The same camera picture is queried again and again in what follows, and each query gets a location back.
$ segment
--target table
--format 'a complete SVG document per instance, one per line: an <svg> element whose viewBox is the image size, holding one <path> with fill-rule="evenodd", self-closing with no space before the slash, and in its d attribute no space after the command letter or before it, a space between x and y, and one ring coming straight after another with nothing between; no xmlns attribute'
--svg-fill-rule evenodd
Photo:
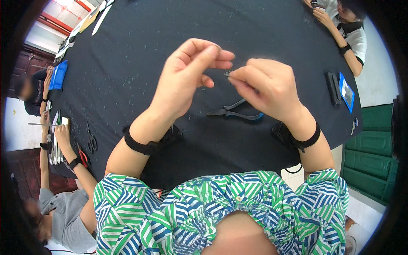
<svg viewBox="0 0 408 255"><path fill-rule="evenodd" d="M301 102L320 123L331 148L351 138L352 122L362 130L361 107L351 70L329 34L299 0L285 1L115 1L99 31L94 22L78 34L65 59L63 91L52 91L51 114L71 118L71 144L88 154L99 181L108 157L130 124L150 104L167 57L188 38L203 38L235 53L233 69L249 58L272 58L292 66ZM345 103L332 106L324 74L341 71L356 93L353 113ZM199 88L187 114L175 125L185 140L152 156L141 179L152 188L173 188L209 174L277 171L296 165L299 155L271 137L277 120L265 116L251 124L206 113L241 99L224 70L208 70L215 88ZM243 105L244 114L258 111ZM86 149L86 120L98 142ZM56 169L69 175L65 166Z"/></svg>

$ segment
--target cardboard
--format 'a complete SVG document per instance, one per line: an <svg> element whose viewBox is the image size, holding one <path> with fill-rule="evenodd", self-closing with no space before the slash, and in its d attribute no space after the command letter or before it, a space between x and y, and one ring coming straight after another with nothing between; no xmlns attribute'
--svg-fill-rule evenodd
<svg viewBox="0 0 408 255"><path fill-rule="evenodd" d="M82 24L82 26L81 26L81 28L79 29L79 32L80 33L82 33L87 27L89 27L89 25L90 24L92 24L95 20L96 20L96 17L98 16L98 10L99 10L99 7L100 7L100 5L98 5L97 7L96 7L96 12L95 12L95 14L94 15L92 15L91 17L90 17L90 15L91 15L91 13L93 13L93 12L90 12L86 17L85 17L85 21L84 21L84 23Z"/></svg>

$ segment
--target black wrist strap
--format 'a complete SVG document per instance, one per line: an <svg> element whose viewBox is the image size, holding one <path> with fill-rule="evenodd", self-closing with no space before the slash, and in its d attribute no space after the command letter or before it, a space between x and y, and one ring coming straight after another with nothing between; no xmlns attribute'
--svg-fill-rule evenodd
<svg viewBox="0 0 408 255"><path fill-rule="evenodd" d="M74 160L71 161L71 163L69 163L69 168L71 168L71 170L74 170L74 167L76 167L76 165L78 165L79 163L82 164L82 161L80 158L76 157Z"/></svg>
<svg viewBox="0 0 408 255"><path fill-rule="evenodd" d="M51 146L52 146L52 142L41 142L40 143L40 147L43 149L43 150L48 150L49 148L51 148Z"/></svg>
<svg viewBox="0 0 408 255"><path fill-rule="evenodd" d="M344 55L348 50L351 50L351 45L347 43L347 46L340 48L340 52L342 55Z"/></svg>
<svg viewBox="0 0 408 255"><path fill-rule="evenodd" d="M149 142L148 144L140 144L137 141L133 140L133 138L130 136L130 125L124 126L122 129L122 132L125 137L125 142L129 148L131 148L134 151L143 153L146 156L154 155L160 150L160 144L156 142Z"/></svg>
<svg viewBox="0 0 408 255"><path fill-rule="evenodd" d="M304 148L307 148L307 147L310 147L310 146L314 145L317 142L317 140L319 139L320 133L321 133L320 126L319 126L319 123L316 121L316 131L313 134L313 136L309 140L304 141L304 142L298 141L295 138L293 138L294 145L297 148L299 148L299 150L301 150L303 153L305 153Z"/></svg>

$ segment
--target green door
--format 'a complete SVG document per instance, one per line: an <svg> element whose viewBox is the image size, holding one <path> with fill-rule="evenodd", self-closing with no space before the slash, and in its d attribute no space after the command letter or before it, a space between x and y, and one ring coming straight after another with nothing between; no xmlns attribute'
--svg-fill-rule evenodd
<svg viewBox="0 0 408 255"><path fill-rule="evenodd" d="M392 104L362 109L363 131L343 146L341 177L363 195L388 204L398 163L392 158Z"/></svg>

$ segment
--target blue bag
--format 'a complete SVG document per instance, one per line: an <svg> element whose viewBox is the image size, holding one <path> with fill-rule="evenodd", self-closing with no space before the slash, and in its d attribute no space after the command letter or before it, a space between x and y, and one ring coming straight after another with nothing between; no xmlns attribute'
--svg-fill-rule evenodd
<svg viewBox="0 0 408 255"><path fill-rule="evenodd" d="M350 86L347 84L346 79L344 78L343 74L340 72L340 81L339 81L339 89L340 89L340 94L341 97L344 99L346 102L346 105L351 112L353 111L353 105L354 105L354 91L350 88Z"/></svg>

